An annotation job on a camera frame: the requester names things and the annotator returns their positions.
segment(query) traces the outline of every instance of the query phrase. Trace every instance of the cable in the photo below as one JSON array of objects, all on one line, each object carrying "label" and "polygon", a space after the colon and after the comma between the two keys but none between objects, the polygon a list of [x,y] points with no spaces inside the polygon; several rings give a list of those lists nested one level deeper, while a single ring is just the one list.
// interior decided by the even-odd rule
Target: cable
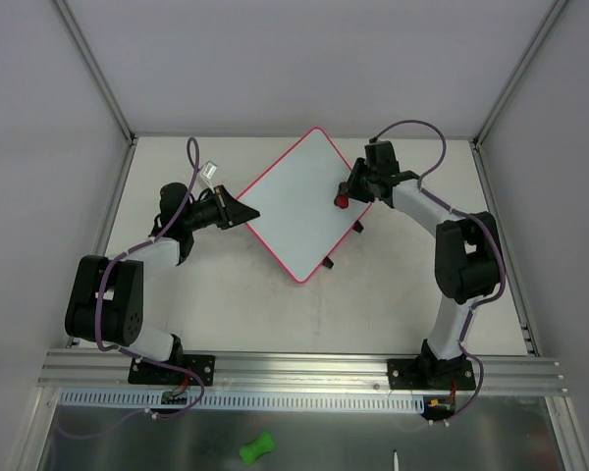
[{"label": "cable", "polygon": [[199,195],[198,195],[198,201],[202,201],[203,199],[206,199],[210,194],[211,194],[212,190],[210,188],[206,188],[204,189]]},{"label": "cable", "polygon": [[188,384],[189,384],[189,376],[188,375],[185,375],[184,376],[184,380],[181,382],[181,384],[178,385],[176,388],[174,388],[172,391],[170,391],[170,396],[171,397],[178,397],[181,394],[185,393]]},{"label": "cable", "polygon": [[[192,160],[191,151],[190,151],[191,144],[194,145],[194,152],[196,155],[195,160]],[[109,351],[109,350],[116,349],[119,352],[124,353],[127,356],[130,356],[131,358],[139,359],[140,361],[143,361],[145,363],[149,363],[151,365],[158,366],[160,368],[166,368],[168,370],[184,373],[184,375],[186,375],[186,377],[187,376],[192,377],[196,381],[196,383],[200,386],[200,394],[198,395],[198,397],[195,400],[190,402],[186,407],[184,407],[181,410],[178,410],[177,412],[173,412],[173,413],[166,414],[166,415],[160,415],[155,412],[151,415],[151,417],[153,419],[156,419],[156,418],[172,419],[174,417],[179,417],[180,415],[185,414],[186,412],[188,412],[190,409],[192,409],[195,405],[197,405],[203,399],[203,396],[205,395],[205,385],[201,381],[200,377],[198,375],[196,375],[194,372],[192,372],[191,370],[187,370],[187,369],[184,369],[184,368],[181,368],[178,366],[174,366],[174,365],[169,365],[167,363],[156,361],[151,358],[141,357],[139,355],[132,353],[131,351],[126,350],[125,348],[122,348],[122,347],[114,345],[114,344],[109,345],[109,346],[105,346],[104,343],[102,342],[102,327],[101,327],[102,303],[103,303],[102,301],[103,301],[104,293],[107,289],[107,283],[109,281],[109,276],[110,276],[114,266],[118,262],[120,262],[122,259],[126,258],[128,255],[131,255],[132,253],[135,253],[138,250],[141,250],[144,247],[147,247],[147,246],[155,243],[160,238],[162,238],[165,235],[165,233],[172,227],[172,225],[175,224],[175,222],[177,221],[177,219],[181,215],[182,211],[184,210],[186,204],[189,201],[190,202],[193,201],[193,196],[192,196],[191,192],[192,192],[192,189],[194,188],[194,184],[196,183],[196,177],[198,176],[198,169],[200,167],[198,141],[196,140],[195,137],[190,137],[187,140],[186,153],[187,153],[187,158],[189,159],[189,164],[192,166],[192,176],[189,181],[189,185],[187,186],[186,195],[184,196],[184,199],[182,200],[181,204],[179,205],[179,208],[177,208],[177,211],[175,212],[175,214],[173,215],[171,220],[168,222],[168,224],[166,226],[164,226],[162,228],[162,230],[159,232],[159,234],[157,234],[153,239],[144,241],[142,243],[139,243],[138,245],[135,245],[135,246],[129,248],[126,252],[123,252],[123,253],[117,255],[113,260],[111,260],[109,262],[109,264],[107,265],[107,268],[105,268],[105,271],[103,272],[102,278],[100,280],[100,287],[98,289],[98,298],[96,299],[96,309],[95,309],[95,315],[94,315],[94,333],[95,333],[95,338],[96,338],[96,345],[98,346],[98,348],[101,351]],[[58,413],[55,416],[55,428],[61,435],[63,435],[64,437],[66,437],[68,439],[72,439],[72,440],[90,440],[90,439],[102,437],[105,434],[116,429],[117,427],[119,427],[123,423],[125,423],[131,417],[134,417],[137,414],[151,412],[150,408],[137,409],[137,410],[130,412],[129,414],[124,416],[122,419],[120,419],[118,422],[116,422],[115,424],[111,425],[110,427],[108,427],[100,432],[97,432],[95,434],[88,434],[88,435],[76,435],[76,434],[66,431],[65,429],[63,429],[63,427],[61,427],[61,424],[59,423],[59,416],[60,416],[59,410],[60,409],[58,408],[57,409]]]},{"label": "cable", "polygon": [[452,392],[448,395],[445,400],[453,399],[455,403],[455,394],[458,391],[458,385],[456,384],[455,380],[452,380]]},{"label": "cable", "polygon": [[425,177],[430,175],[432,172],[434,172],[436,169],[438,169],[441,166],[441,164],[443,163],[443,160],[445,159],[445,155],[447,153],[447,149],[448,149],[447,141],[445,139],[445,136],[441,132],[441,130],[439,130],[436,126],[434,126],[431,123],[428,123],[426,121],[420,121],[420,120],[397,121],[396,123],[392,123],[391,125],[383,128],[380,132],[378,132],[375,135],[375,137],[370,139],[370,142],[375,142],[377,139],[379,139],[382,136],[382,134],[391,130],[392,128],[395,128],[400,125],[407,125],[407,124],[422,125],[427,128],[430,128],[431,130],[434,130],[434,132],[441,139],[441,143],[443,145],[443,150],[441,152],[441,157],[439,157],[439,160],[432,167],[430,167],[423,174],[421,174],[421,177],[419,177],[419,180],[417,181],[417,187],[418,187],[419,191],[422,192],[428,198],[430,198],[432,201],[434,201],[436,204],[438,204],[439,206],[444,208],[446,211],[449,211],[450,213],[452,213],[460,218],[466,218],[466,219],[470,220],[471,222],[473,222],[474,224],[476,224],[480,228],[480,230],[484,234],[484,237],[489,242],[489,246],[491,247],[491,250],[493,251],[493,253],[495,255],[495,259],[498,264],[498,272],[500,274],[500,288],[498,289],[498,291],[491,297],[487,297],[487,298],[483,298],[483,299],[479,299],[479,300],[475,301],[471,305],[471,307],[469,307],[469,314],[467,315],[467,318],[464,321],[464,325],[462,326],[462,330],[460,331],[460,337],[458,339],[458,345],[459,345],[460,351],[462,352],[462,354],[464,356],[466,356],[467,358],[469,358],[477,363],[480,373],[479,373],[479,378],[478,378],[478,384],[476,385],[475,391],[473,392],[473,394],[471,395],[469,400],[459,410],[457,410],[456,413],[453,415],[453,417],[457,417],[460,413],[465,411],[467,409],[467,407],[469,407],[475,401],[476,397],[482,391],[482,386],[484,385],[484,363],[482,362],[482,360],[478,356],[467,351],[467,349],[465,347],[465,340],[466,340],[467,334],[469,332],[469,326],[471,325],[474,311],[478,307],[483,306],[484,304],[488,304],[490,302],[497,301],[498,299],[500,299],[500,297],[502,297],[502,294],[504,294],[504,290],[506,289],[506,286],[507,286],[507,272],[506,272],[506,267],[504,265],[504,260],[502,258],[502,254],[500,253],[500,248],[498,247],[497,243],[495,242],[495,238],[491,235],[491,232],[484,225],[484,223],[482,221],[480,221],[478,218],[476,218],[475,216],[473,216],[472,214],[465,213],[463,211],[453,208],[452,205],[450,205],[449,203],[447,203],[446,201],[444,201],[443,199],[438,197],[436,194],[432,193],[431,191],[429,191],[428,189],[423,187],[423,180],[425,179]]}]

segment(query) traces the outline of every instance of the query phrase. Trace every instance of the red border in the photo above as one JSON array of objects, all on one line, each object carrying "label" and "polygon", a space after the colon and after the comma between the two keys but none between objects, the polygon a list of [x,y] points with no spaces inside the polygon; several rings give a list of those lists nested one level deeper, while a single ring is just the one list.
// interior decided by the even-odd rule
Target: red border
[{"label": "red border", "polygon": [[[286,157],[295,147],[298,146],[298,144],[304,140],[306,137],[308,137],[313,131],[321,131],[323,132],[323,135],[325,135],[325,137],[327,138],[327,140],[330,142],[330,144],[332,144],[332,147],[334,147],[334,150],[336,150],[336,152],[338,152],[338,155],[341,156],[341,159],[343,159],[343,162],[345,162],[345,165],[347,165],[347,167],[351,170],[351,165],[347,162],[347,160],[345,159],[345,157],[343,156],[343,154],[341,153],[340,150],[338,150],[338,147],[336,147],[336,144],[334,144],[334,142],[332,142],[332,139],[330,139],[330,136],[327,135],[327,133],[325,132],[325,130],[323,130],[322,128],[319,127],[314,127],[312,128],[310,131],[306,132],[303,137],[301,139],[299,139],[297,142],[295,142],[293,145],[291,145],[291,147],[284,153],[284,155],[282,155],[279,159],[277,159],[275,162],[273,162],[273,164],[271,164],[271,166],[266,169],[264,172],[262,172],[260,174],[259,177],[257,177],[252,184],[250,184],[246,189],[244,189],[242,191],[242,193],[240,193],[238,195],[237,199],[242,198],[242,196],[249,191],[257,182],[259,182],[259,180],[264,177],[266,174],[268,174],[273,167],[275,167],[277,164],[280,163],[280,161]],[[360,214],[360,216],[357,218],[356,221],[359,221],[365,214],[366,212],[371,208],[371,204],[369,203],[369,205],[364,209],[364,211],[362,211],[362,214]],[[282,266],[282,268],[284,268],[284,270],[286,270],[288,272],[288,274],[293,278],[293,280],[300,284],[303,285],[304,283],[306,283],[311,277],[312,275],[314,275],[316,273],[316,271],[319,269],[319,267],[323,264],[323,260],[321,260],[321,262],[316,266],[316,268],[314,270],[312,270],[312,272],[307,276],[307,278],[303,281],[298,280],[297,278],[295,278],[295,275],[293,275],[293,272],[291,272],[288,267],[286,265],[284,265],[284,262],[282,262],[282,260],[277,256],[277,254],[271,249],[271,247],[269,247],[266,242],[264,241],[264,239],[262,239],[262,237],[259,236],[259,234],[250,226],[249,223],[246,223],[246,226],[249,228],[249,230],[259,239],[259,241],[261,242],[262,245],[264,245],[264,247],[266,247],[266,249],[275,257],[275,259],[279,262],[279,264]],[[340,245],[340,243],[343,241],[343,239],[345,237],[347,237],[347,235],[349,234],[349,232],[351,231],[351,228],[349,228],[347,230],[346,233],[343,234],[343,236],[339,239],[338,242],[336,242],[336,245],[334,245],[331,250],[327,253],[327,255],[325,255],[326,257],[329,257],[332,252],[336,249],[336,247],[338,247]]]}]

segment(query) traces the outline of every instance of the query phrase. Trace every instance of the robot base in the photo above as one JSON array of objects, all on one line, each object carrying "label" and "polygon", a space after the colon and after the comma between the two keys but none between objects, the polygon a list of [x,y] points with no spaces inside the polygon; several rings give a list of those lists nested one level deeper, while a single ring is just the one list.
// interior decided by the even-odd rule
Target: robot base
[{"label": "robot base", "polygon": [[[212,386],[214,384],[216,357],[214,355],[185,354],[181,340],[177,336],[173,336],[173,339],[172,353],[166,363],[189,369],[201,379],[203,385],[206,387]],[[131,362],[127,381],[130,385],[177,386],[184,381],[184,376],[181,372],[161,368],[143,361],[137,363],[134,359]],[[189,377],[188,385],[196,386],[196,381],[192,376]]]},{"label": "robot base", "polygon": [[423,341],[421,353],[414,359],[391,358],[386,362],[391,390],[474,391],[473,366],[464,355],[439,360]]}]

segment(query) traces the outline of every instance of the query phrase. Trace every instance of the green object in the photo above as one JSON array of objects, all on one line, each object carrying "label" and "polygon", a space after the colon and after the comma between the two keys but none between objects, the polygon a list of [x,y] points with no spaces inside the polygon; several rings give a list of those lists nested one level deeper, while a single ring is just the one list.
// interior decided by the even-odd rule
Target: green object
[{"label": "green object", "polygon": [[255,442],[240,447],[240,457],[246,466],[250,466],[264,453],[270,453],[275,449],[275,442],[271,434],[262,432]]}]

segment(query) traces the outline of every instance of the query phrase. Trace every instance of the white tabletop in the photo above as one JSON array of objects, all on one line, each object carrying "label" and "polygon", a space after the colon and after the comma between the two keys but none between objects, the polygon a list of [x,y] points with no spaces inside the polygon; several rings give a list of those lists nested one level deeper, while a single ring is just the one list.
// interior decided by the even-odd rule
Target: white tabletop
[{"label": "white tabletop", "polygon": [[[218,164],[216,183],[240,194],[286,152],[296,138],[203,137],[203,162]],[[365,139],[333,139],[352,164]],[[394,140],[402,170],[423,172],[440,153],[436,140]],[[159,189],[187,182],[183,137],[142,137],[109,242],[108,253],[144,240],[159,212]],[[469,145],[451,141],[448,158],[427,180],[454,206],[486,208]],[[434,239],[382,203],[362,218],[332,254],[333,270],[298,285],[245,226],[194,233],[186,263],[144,290],[145,319],[181,337],[186,349],[414,353],[439,307]],[[478,311],[468,339],[481,354],[526,354],[507,291]]]}]

